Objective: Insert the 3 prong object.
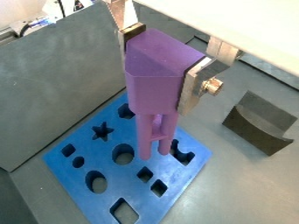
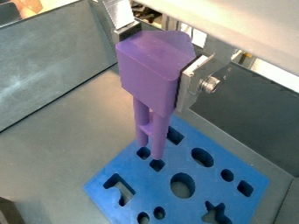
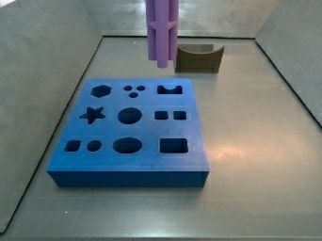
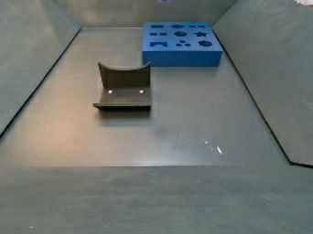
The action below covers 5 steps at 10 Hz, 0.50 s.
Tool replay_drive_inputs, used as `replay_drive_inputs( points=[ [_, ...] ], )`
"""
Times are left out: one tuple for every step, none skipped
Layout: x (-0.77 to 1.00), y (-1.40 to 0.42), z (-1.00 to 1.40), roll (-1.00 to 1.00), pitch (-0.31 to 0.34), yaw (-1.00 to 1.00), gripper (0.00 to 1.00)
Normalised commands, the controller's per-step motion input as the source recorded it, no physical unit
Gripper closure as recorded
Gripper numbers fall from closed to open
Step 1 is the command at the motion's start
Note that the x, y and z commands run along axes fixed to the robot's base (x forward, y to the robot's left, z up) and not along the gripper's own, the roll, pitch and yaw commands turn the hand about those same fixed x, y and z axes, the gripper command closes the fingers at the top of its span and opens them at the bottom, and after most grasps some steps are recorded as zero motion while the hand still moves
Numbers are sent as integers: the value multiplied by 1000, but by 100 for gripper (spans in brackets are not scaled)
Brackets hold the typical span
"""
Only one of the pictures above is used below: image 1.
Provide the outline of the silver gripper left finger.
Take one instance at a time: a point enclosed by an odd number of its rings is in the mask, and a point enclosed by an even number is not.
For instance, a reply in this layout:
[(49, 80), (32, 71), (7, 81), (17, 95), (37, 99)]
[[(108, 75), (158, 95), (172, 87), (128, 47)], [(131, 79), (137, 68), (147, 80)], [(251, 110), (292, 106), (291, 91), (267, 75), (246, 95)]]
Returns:
[(117, 40), (121, 53), (127, 52), (127, 41), (146, 31), (139, 22), (132, 0), (103, 0), (116, 23)]

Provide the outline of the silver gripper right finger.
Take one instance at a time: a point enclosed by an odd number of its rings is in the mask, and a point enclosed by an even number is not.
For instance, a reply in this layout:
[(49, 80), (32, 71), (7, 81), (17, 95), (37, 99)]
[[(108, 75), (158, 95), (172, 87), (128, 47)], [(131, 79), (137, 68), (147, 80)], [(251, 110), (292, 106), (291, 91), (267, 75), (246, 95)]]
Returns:
[(216, 76), (223, 73), (239, 58), (242, 51), (216, 37), (210, 38), (207, 56), (187, 71), (182, 86), (182, 96), (178, 103), (178, 112), (186, 116), (202, 96), (208, 93), (216, 95), (223, 82)]

